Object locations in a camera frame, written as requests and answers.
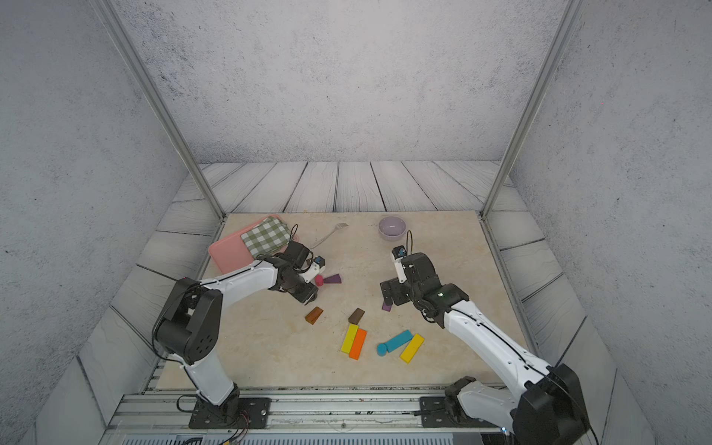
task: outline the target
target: metal plate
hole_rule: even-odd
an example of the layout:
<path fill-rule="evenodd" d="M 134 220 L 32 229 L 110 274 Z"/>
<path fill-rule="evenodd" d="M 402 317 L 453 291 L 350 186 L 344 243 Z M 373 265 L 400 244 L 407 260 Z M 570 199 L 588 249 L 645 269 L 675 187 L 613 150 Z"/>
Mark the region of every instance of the metal plate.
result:
<path fill-rule="evenodd" d="M 227 412 L 236 413 L 237 422 L 218 417 L 207 407 L 206 402 L 198 398 L 193 415 L 188 422 L 190 429 L 225 429 L 225 428 L 245 428 L 245 419 L 240 413 L 245 413 L 249 419 L 249 429 L 264 429 L 267 426 L 267 416 L 271 399 L 267 397 L 249 398 L 239 397 L 232 399 L 227 404 Z"/>
<path fill-rule="evenodd" d="M 179 445 L 192 437 L 202 437 L 200 445 L 222 445 L 225 434 L 131 434 L 122 445 Z M 248 434 L 241 445 L 453 445 L 452 433 L 410 434 Z"/>
<path fill-rule="evenodd" d="M 445 397 L 421 397 L 420 410 L 426 412 L 420 416 L 420 422 L 425 428 L 497 428 L 481 419 L 453 422 L 454 419 L 445 410 Z"/>

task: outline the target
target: black motor joint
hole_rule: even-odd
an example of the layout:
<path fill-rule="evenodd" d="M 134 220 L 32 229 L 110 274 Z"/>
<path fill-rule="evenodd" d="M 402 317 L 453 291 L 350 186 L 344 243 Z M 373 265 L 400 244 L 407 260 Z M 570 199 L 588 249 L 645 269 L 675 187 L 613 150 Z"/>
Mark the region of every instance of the black motor joint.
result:
<path fill-rule="evenodd" d="M 319 267 L 325 266 L 326 260 L 320 256 L 307 260 L 310 254 L 314 255 L 309 248 L 292 240 L 284 253 L 265 258 L 264 261 L 272 264 L 278 272 L 277 282 L 270 290 L 288 292 L 302 304 L 315 300 L 318 287 L 314 283 L 304 281 L 299 274 L 308 270 L 314 263 Z"/>

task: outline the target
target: purple block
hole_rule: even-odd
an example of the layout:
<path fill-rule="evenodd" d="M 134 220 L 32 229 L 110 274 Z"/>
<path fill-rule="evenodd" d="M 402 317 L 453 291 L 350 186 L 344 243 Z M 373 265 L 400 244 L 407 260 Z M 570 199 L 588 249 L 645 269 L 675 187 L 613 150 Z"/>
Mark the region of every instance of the purple block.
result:
<path fill-rule="evenodd" d="M 324 283 L 341 284 L 341 276 L 338 273 L 336 275 L 328 276 L 324 278 Z"/>

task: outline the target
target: wooden plank floor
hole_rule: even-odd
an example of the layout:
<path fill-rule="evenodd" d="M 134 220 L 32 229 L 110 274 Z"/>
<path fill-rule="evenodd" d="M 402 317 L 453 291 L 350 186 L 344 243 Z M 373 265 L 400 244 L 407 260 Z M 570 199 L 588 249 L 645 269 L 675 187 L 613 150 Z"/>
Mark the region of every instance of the wooden plank floor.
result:
<path fill-rule="evenodd" d="M 497 165 L 447 162 L 264 162 L 209 164 L 203 173 L 229 213 L 482 210 Z M 502 210 L 526 210 L 507 182 Z M 190 201 L 191 204 L 176 204 Z M 187 177 L 159 231 L 208 235 L 214 219 Z"/>

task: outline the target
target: metal frame pole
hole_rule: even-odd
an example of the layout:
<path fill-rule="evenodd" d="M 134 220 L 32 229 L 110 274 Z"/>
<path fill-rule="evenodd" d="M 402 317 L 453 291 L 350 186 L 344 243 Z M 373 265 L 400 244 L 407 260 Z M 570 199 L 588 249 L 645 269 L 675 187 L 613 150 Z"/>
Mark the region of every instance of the metal frame pole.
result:
<path fill-rule="evenodd" d="M 483 220 L 486 220 L 487 216 L 492 211 L 494 203 L 497 200 L 497 196 L 499 195 L 499 191 L 502 189 L 502 186 L 512 170 L 512 167 L 514 167 L 514 162 L 517 160 L 519 151 L 522 149 L 524 139 L 529 131 L 529 127 L 534 121 L 536 112 L 541 106 L 541 102 L 544 99 L 549 82 L 554 76 L 556 68 L 559 66 L 561 57 L 566 49 L 566 44 L 568 43 L 571 34 L 573 34 L 576 23 L 578 23 L 578 19 L 581 17 L 584 1 L 585 0 L 569 0 L 569 3 L 564 10 L 564 15 L 559 23 L 559 28 L 554 35 L 554 41 L 551 43 L 549 52 L 546 54 L 544 63 L 541 65 L 539 76 L 534 83 L 534 88 L 532 88 L 529 101 L 524 107 L 522 117 L 519 119 L 519 123 L 517 124 L 517 128 L 514 130 L 514 134 L 512 135 L 512 139 L 509 142 L 507 150 L 504 152 L 502 162 L 499 165 L 499 171 L 497 172 L 494 183 L 492 183 L 492 188 L 487 195 L 485 207 L 482 209 L 481 213 Z"/>
<path fill-rule="evenodd" d="M 148 75 L 146 67 L 139 58 L 136 48 L 131 43 L 131 39 L 128 34 L 126 34 L 126 30 L 121 24 L 121 20 L 116 14 L 116 10 L 114 10 L 110 0 L 90 0 L 90 2 L 94 7 L 94 11 L 99 16 L 99 19 L 104 24 L 106 31 L 109 33 L 109 37 L 111 37 L 111 40 L 114 42 L 116 49 L 118 49 L 119 54 L 121 54 L 124 62 L 126 62 L 126 65 L 136 78 L 136 81 L 141 86 L 141 90 L 143 91 L 146 100 L 148 100 L 153 112 L 161 122 L 163 129 L 166 130 L 168 137 L 173 143 L 173 147 L 178 152 L 178 155 L 188 169 L 188 172 L 191 176 L 193 176 L 195 183 L 198 185 L 198 188 L 202 192 L 203 196 L 205 196 L 205 199 L 207 199 L 210 203 L 210 207 L 213 209 L 215 214 L 219 219 L 223 219 L 225 217 L 225 211 L 218 202 L 218 199 L 215 197 L 215 194 L 210 188 L 210 184 L 208 184 L 205 176 L 203 176 L 200 166 L 195 161 L 193 154 L 190 152 L 188 144 L 185 142 L 183 135 L 178 130 L 170 111 L 168 111 L 163 99 L 161 99 L 161 95 L 158 93 L 158 88 L 156 88 L 156 85 Z"/>

